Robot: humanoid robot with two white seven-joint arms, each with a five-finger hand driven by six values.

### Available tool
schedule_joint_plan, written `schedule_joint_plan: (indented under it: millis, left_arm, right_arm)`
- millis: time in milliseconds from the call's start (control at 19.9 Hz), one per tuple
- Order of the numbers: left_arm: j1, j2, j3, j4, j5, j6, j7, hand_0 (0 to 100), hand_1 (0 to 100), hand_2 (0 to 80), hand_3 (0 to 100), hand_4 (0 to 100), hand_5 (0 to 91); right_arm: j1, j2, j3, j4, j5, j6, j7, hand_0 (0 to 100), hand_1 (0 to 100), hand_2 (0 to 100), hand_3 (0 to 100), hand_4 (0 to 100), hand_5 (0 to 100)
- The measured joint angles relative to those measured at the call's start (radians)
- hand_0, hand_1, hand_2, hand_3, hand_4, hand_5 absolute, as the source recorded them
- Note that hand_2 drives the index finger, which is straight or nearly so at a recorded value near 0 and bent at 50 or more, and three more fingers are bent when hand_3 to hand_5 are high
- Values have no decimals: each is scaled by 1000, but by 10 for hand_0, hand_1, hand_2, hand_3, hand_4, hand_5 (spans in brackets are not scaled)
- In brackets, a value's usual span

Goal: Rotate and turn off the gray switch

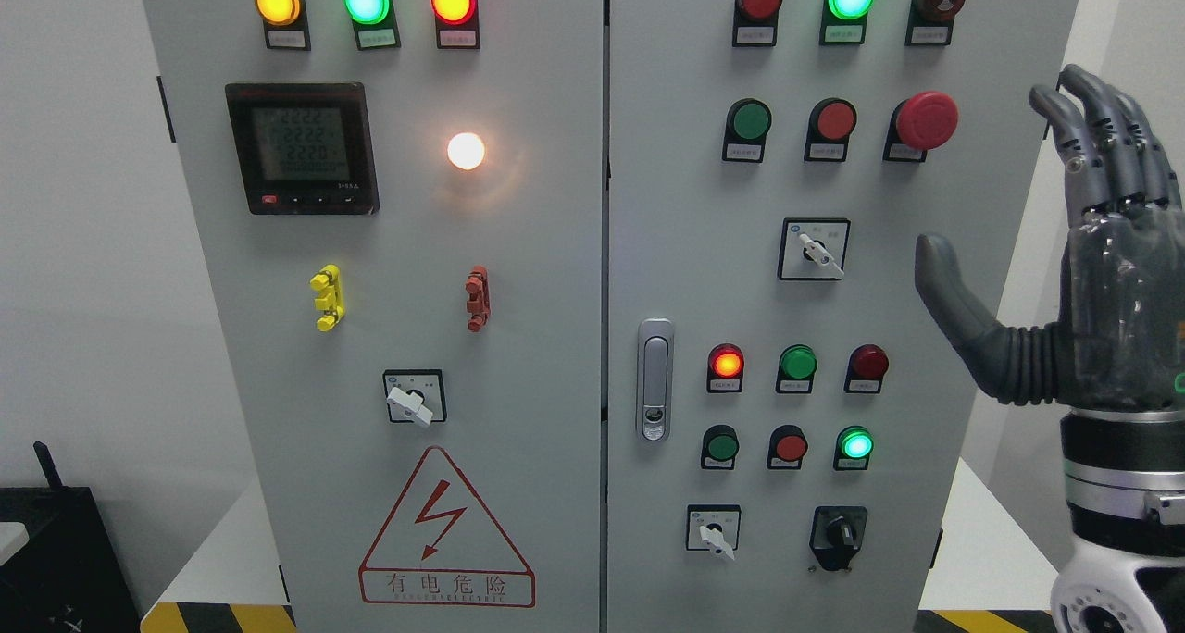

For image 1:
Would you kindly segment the gray robotic hand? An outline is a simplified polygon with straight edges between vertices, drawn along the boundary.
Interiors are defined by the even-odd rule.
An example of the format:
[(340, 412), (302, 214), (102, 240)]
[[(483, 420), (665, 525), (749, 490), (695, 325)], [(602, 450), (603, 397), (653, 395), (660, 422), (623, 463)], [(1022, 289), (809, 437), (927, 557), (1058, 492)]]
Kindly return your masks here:
[(965, 286), (952, 244), (916, 241), (915, 286), (982, 392), (1003, 403), (1161, 411), (1181, 407), (1181, 193), (1144, 109), (1080, 65), (1036, 85), (1064, 165), (1061, 311), (1007, 327)]

